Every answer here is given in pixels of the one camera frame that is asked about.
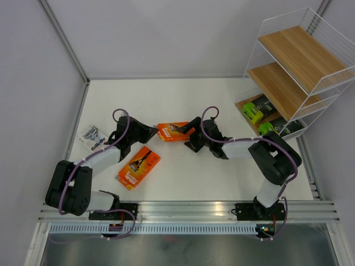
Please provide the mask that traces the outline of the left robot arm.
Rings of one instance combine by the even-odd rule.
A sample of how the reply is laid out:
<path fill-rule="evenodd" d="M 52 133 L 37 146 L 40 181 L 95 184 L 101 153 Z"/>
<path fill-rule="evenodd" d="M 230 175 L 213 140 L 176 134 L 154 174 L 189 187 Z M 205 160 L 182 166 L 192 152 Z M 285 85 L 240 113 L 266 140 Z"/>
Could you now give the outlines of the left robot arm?
<path fill-rule="evenodd" d="M 145 125 L 131 116 L 120 117 L 116 130 L 98 151 L 80 161 L 57 163 L 45 196 L 46 205 L 56 208 L 60 215 L 81 216 L 91 211 L 102 213 L 108 219 L 118 218 L 121 213 L 119 196 L 108 191 L 93 191 L 92 180 L 125 159 L 133 144 L 147 144 L 157 132 L 157 127 Z"/>

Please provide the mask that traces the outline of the black green razor box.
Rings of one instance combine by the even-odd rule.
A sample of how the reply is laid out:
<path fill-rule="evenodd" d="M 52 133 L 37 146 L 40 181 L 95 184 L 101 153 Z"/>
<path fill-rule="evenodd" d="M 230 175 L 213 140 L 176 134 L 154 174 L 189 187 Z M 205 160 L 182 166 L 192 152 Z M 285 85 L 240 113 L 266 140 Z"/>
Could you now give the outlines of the black green razor box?
<path fill-rule="evenodd" d="M 307 129 L 307 125 L 301 120 L 288 122 L 282 117 L 264 121 L 258 127 L 257 132 L 260 135 L 265 135 L 269 131 L 274 131 L 284 140 L 290 140 L 301 136 Z"/>
<path fill-rule="evenodd" d="M 263 118 L 272 115 L 276 111 L 277 109 L 264 94 L 258 96 L 252 101 L 247 102 L 242 107 L 242 113 L 248 121 L 254 125 L 260 122 Z"/>

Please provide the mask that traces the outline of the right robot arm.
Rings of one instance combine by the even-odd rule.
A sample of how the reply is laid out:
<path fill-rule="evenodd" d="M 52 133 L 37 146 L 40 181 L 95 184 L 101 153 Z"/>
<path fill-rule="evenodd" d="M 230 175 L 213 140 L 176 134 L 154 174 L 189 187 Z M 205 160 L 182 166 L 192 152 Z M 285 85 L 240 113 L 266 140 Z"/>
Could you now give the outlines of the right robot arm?
<path fill-rule="evenodd" d="M 237 140 L 223 136 L 214 117 L 203 120 L 199 116 L 177 129 L 183 134 L 189 131 L 192 133 L 184 145 L 195 153 L 207 147 L 218 159 L 248 157 L 254 160 L 265 180 L 253 199 L 253 218 L 265 219 L 272 214 L 287 186 L 287 179 L 297 174 L 302 164 L 299 154 L 274 131 L 255 139 Z"/>

